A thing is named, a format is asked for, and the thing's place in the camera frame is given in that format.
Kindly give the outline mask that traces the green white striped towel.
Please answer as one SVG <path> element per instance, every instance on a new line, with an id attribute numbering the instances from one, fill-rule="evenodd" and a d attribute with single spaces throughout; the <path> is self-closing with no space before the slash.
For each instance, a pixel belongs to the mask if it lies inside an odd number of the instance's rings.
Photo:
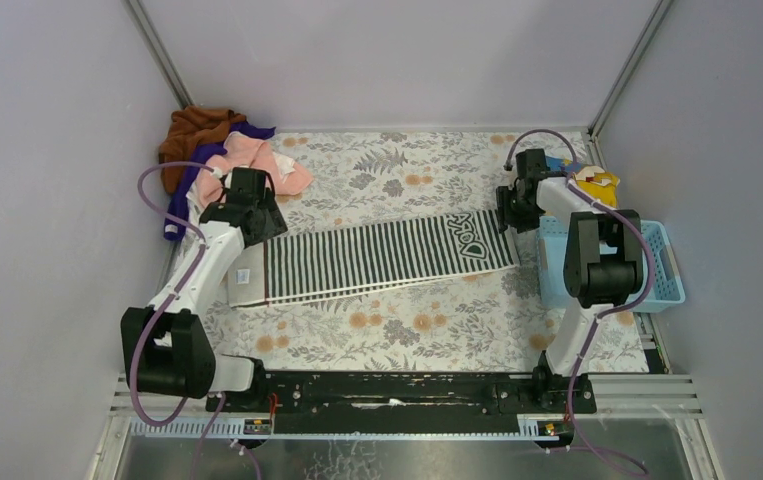
<path id="1" fill-rule="evenodd" d="M 490 210 L 284 235 L 244 251 L 226 275 L 234 308 L 302 304 L 491 273 L 518 263 Z"/>

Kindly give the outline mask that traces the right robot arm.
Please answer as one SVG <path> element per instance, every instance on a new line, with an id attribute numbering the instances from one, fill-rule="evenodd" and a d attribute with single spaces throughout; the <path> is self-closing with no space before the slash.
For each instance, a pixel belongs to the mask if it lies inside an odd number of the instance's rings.
<path id="1" fill-rule="evenodd" d="M 563 283 L 571 303 L 558 334 L 532 372 L 530 396 L 548 405 L 564 394 L 583 394 L 588 353 L 604 320 L 631 308 L 641 296 L 654 258 L 640 232 L 640 217 L 613 209 L 583 191 L 573 176 L 552 171 L 541 149 L 515 157 L 516 178 L 496 190 L 500 231 L 538 228 L 545 213 L 567 229 Z"/>

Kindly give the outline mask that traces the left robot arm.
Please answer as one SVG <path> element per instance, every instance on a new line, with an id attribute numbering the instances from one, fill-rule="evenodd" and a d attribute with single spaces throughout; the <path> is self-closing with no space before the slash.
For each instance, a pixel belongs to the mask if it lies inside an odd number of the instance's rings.
<path id="1" fill-rule="evenodd" d="M 216 198 L 188 225 L 195 246 L 145 307 L 130 307 L 120 329 L 126 381 L 134 393 L 200 399 L 250 389 L 254 360 L 218 355 L 202 319 L 230 266 L 248 248 L 286 230 L 271 175 L 253 168 L 208 167 Z"/>

